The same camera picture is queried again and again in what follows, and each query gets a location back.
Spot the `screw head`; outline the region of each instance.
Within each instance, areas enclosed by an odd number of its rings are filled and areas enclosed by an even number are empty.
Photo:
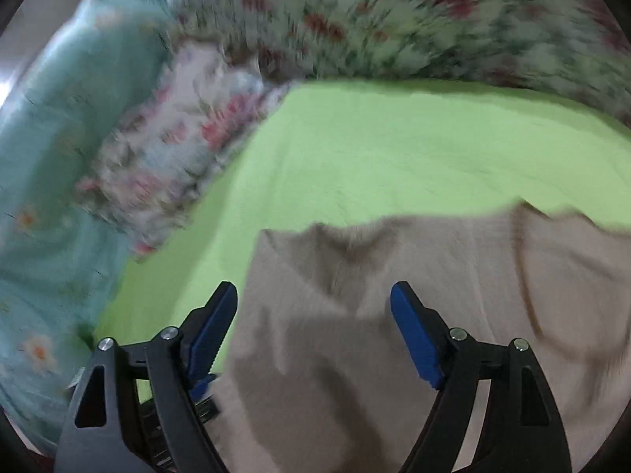
[[[461,329],[460,327],[454,327],[452,329],[449,329],[449,335],[451,336],[452,340],[456,340],[456,341],[464,341],[467,339],[467,331],[464,329]]]
[[[103,338],[100,342],[99,342],[99,350],[103,350],[103,352],[105,352],[106,350],[111,349],[114,346],[114,339],[113,338]]]
[[[163,340],[172,340],[179,333],[179,329],[177,327],[165,327],[160,331],[160,337]]]
[[[530,348],[528,342],[523,338],[517,338],[515,341],[513,341],[513,345],[517,350],[519,350],[519,352],[524,352],[524,350],[528,350]]]

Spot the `blue gripper part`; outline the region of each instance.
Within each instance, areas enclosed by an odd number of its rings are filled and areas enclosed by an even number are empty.
[[[390,292],[390,310],[408,346],[409,355],[421,379],[440,389],[444,381],[436,345],[420,321],[411,301],[399,284]]]
[[[208,375],[237,313],[237,289],[233,284],[227,284],[229,287],[190,344],[187,377],[192,384]]]

